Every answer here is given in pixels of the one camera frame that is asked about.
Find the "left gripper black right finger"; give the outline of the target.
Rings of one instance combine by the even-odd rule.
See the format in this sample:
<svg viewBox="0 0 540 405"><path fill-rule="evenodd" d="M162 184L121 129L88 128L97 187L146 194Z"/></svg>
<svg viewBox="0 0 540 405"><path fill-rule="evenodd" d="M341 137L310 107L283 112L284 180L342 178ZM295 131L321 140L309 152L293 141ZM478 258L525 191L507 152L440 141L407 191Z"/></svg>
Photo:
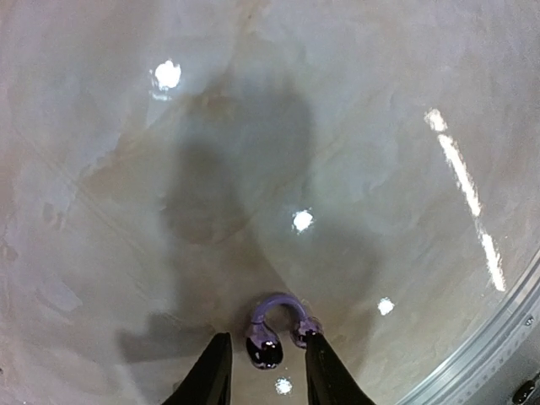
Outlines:
<svg viewBox="0 0 540 405"><path fill-rule="evenodd" d="M309 404L375 405L320 333L307 338L305 368Z"/></svg>

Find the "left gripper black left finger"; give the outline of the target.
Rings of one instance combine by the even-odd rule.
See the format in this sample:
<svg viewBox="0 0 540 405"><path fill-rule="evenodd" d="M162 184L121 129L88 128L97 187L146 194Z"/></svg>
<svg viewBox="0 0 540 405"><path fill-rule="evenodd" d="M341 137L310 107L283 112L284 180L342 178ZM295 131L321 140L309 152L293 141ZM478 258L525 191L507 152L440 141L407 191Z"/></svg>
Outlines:
<svg viewBox="0 0 540 405"><path fill-rule="evenodd" d="M163 405L229 405L232 380L232 340L216 333L197 362Z"/></svg>

